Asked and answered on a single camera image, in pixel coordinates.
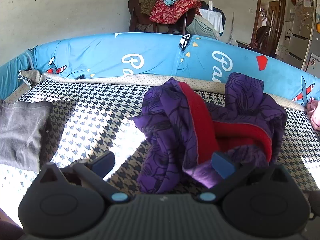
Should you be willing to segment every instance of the white tablecloth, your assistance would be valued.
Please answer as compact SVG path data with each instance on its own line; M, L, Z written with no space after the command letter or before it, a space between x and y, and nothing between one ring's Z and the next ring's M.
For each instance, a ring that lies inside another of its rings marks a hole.
M200 9L200 13L204 19L206 19L209 23L213 25L215 30L218 33L223 32L223 25L222 25L222 14L216 11L209 11L206 9Z

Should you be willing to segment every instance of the red fleece collar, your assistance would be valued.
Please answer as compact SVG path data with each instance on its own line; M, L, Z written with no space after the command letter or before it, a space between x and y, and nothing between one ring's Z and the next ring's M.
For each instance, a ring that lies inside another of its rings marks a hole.
M258 126L246 123L225 123L211 119L204 100L186 83L179 82L190 108L197 138L198 164L211 159L216 151L226 152L241 145L257 145L263 149L267 161L272 155L272 141Z

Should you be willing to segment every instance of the houndstooth bed sheet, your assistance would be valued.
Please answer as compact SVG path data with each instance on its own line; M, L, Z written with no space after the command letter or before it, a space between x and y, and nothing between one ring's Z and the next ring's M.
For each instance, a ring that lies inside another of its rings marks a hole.
M137 177L148 150L144 134L130 117L140 114L150 86L100 83L59 83L50 79L38 84L19 100L50 101L52 130L46 142L47 158L58 167L80 159L94 159L110 149L116 164L105 177L130 195L139 193ZM224 95L197 91L206 101L224 105ZM320 183L320 134L305 113L286 109L288 121L278 158L303 190L317 190ZM0 207L19 223L17 208L35 172L0 165ZM173 192L197 194L203 189L194 180L180 183Z

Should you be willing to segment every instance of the blue circular cap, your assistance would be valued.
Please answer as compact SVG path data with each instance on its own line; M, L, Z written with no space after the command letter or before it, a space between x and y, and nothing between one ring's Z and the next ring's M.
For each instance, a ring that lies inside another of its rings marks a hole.
M202 201L213 201L216 199L216 195L211 192L204 192L200 194L199 198Z
M123 192L117 192L117 193L113 193L111 195L111 199L113 201L122 202L122 201L125 201L128 199L128 195Z

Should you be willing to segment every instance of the door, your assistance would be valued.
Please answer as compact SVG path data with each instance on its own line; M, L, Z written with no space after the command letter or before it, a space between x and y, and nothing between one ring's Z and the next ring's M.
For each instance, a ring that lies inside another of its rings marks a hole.
M270 27L269 35L262 45L261 52L265 55L272 56L271 51L276 46L277 31L280 24L280 1L269 2L266 26Z

